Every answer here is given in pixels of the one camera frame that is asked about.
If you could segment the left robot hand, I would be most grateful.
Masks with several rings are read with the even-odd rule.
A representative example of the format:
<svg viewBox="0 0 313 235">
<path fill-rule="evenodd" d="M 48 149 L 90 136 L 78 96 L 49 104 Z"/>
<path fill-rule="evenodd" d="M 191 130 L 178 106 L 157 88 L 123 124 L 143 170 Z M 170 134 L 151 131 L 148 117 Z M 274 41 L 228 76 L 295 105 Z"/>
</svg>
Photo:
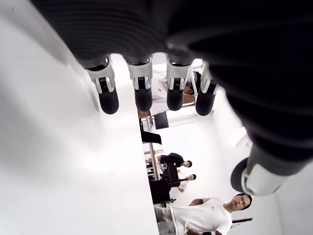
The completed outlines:
<svg viewBox="0 0 313 235">
<path fill-rule="evenodd" d="M 85 68 L 111 53 L 131 65 L 167 53 L 206 65 L 198 113 L 227 99 L 253 142 L 233 170 L 240 192 L 265 196 L 313 159 L 313 3 L 310 0 L 35 0 Z"/>
</svg>

